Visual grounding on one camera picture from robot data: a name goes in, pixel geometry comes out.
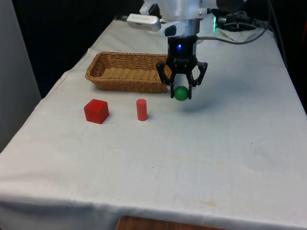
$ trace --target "red cube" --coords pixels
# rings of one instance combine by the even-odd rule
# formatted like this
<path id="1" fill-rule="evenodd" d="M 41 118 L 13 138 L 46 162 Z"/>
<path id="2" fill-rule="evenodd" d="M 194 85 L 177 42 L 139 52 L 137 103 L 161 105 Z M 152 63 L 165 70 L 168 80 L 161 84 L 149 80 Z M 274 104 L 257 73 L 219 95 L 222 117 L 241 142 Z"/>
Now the red cube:
<path id="1" fill-rule="evenodd" d="M 84 107 L 86 120 L 97 124 L 102 124 L 109 116 L 107 102 L 92 99 Z"/>

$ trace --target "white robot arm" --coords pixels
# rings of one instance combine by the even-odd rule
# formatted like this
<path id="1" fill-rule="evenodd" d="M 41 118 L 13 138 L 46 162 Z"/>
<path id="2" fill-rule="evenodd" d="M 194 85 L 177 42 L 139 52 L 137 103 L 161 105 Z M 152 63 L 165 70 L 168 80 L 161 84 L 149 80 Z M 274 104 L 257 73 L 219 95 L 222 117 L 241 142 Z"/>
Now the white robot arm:
<path id="1" fill-rule="evenodd" d="M 188 98 L 192 98 L 192 87 L 200 85 L 208 63 L 199 62 L 196 58 L 197 34 L 200 31 L 200 20 L 206 16 L 207 8 L 218 8 L 233 12 L 246 0 L 144 0 L 141 14 L 131 14 L 127 23 L 130 27 L 147 31 L 159 31 L 168 38 L 168 57 L 165 62 L 157 64 L 157 70 L 163 84 L 169 85 L 171 98 L 175 96 L 174 82 L 177 74 L 185 74 L 189 83 Z M 148 11 L 158 4 L 162 18 L 167 22 L 161 24 L 158 17 L 150 16 Z M 166 76 L 164 68 L 172 70 Z M 192 70 L 200 70 L 194 79 Z"/>

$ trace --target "black background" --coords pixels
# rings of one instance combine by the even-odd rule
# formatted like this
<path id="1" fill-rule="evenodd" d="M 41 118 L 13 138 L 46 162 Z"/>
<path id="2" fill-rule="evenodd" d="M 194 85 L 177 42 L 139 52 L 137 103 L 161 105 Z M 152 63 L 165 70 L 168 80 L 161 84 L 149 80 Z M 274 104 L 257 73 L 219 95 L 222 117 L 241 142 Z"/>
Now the black background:
<path id="1" fill-rule="evenodd" d="M 307 109 L 306 45 L 301 45 L 307 1 L 274 0 L 288 59 L 288 70 Z M 137 13 L 141 0 L 14 0 L 40 93 L 44 97 L 105 30 L 115 15 Z M 250 17 L 266 20 L 266 0 L 248 0 Z"/>

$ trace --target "wooden floor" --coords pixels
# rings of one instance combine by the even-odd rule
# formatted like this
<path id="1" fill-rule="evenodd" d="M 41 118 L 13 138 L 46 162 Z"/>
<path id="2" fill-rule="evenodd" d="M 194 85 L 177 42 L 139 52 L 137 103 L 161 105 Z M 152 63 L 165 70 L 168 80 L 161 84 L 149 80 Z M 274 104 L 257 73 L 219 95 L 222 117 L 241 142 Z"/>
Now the wooden floor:
<path id="1" fill-rule="evenodd" d="M 122 217 L 116 230 L 222 230 L 210 227 L 200 227 L 189 224 L 145 219 L 137 217 Z"/>

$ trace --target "blue led light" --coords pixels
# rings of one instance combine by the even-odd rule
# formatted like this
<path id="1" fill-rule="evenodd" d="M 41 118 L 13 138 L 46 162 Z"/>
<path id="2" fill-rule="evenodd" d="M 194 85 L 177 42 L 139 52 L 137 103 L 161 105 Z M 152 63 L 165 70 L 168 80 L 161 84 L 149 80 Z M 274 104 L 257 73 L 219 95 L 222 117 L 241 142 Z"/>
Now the blue led light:
<path id="1" fill-rule="evenodd" d="M 182 46 L 181 46 L 181 44 L 179 44 L 178 46 L 177 46 L 177 51 L 181 51 L 182 50 Z"/>

